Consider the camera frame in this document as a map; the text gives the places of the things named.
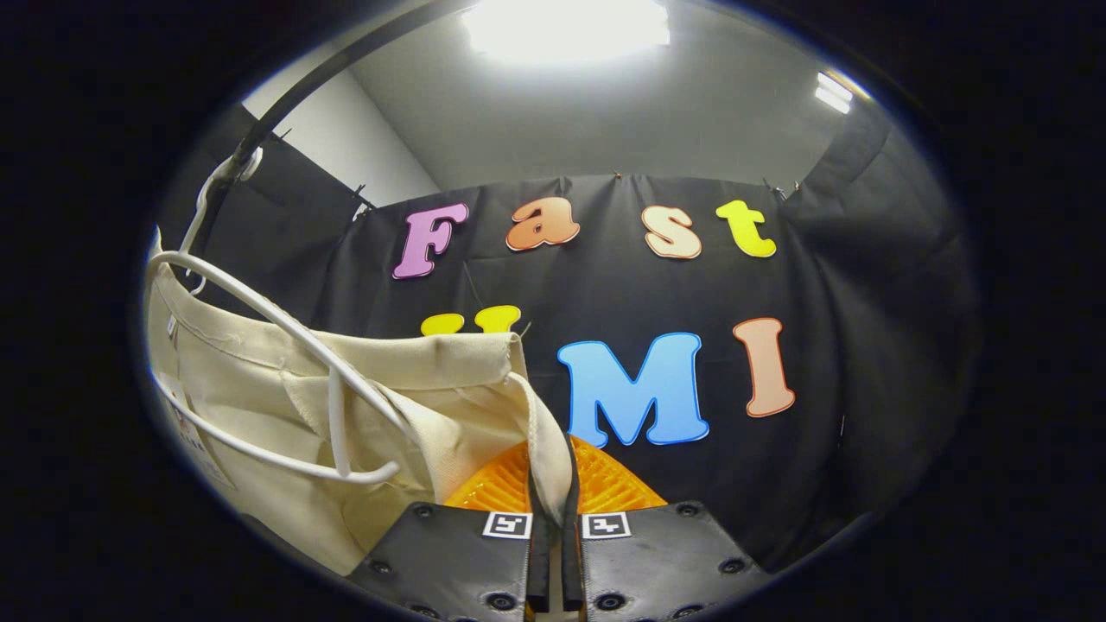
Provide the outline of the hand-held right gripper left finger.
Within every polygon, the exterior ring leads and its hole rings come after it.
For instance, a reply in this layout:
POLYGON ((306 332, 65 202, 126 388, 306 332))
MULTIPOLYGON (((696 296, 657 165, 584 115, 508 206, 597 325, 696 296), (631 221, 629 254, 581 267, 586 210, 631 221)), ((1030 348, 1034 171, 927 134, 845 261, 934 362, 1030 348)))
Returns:
POLYGON ((532 621, 549 605, 549 527, 519 442, 445 502, 408 505, 347 579, 430 621, 532 621))

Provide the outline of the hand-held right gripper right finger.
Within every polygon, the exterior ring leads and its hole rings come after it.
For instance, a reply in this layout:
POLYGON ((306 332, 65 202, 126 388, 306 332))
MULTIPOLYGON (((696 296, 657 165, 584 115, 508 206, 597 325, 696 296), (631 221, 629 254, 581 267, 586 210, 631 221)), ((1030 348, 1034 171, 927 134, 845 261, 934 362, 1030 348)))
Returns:
POLYGON ((582 621, 719 619, 771 584, 705 502, 668 502, 603 450, 567 440, 563 599, 582 621))

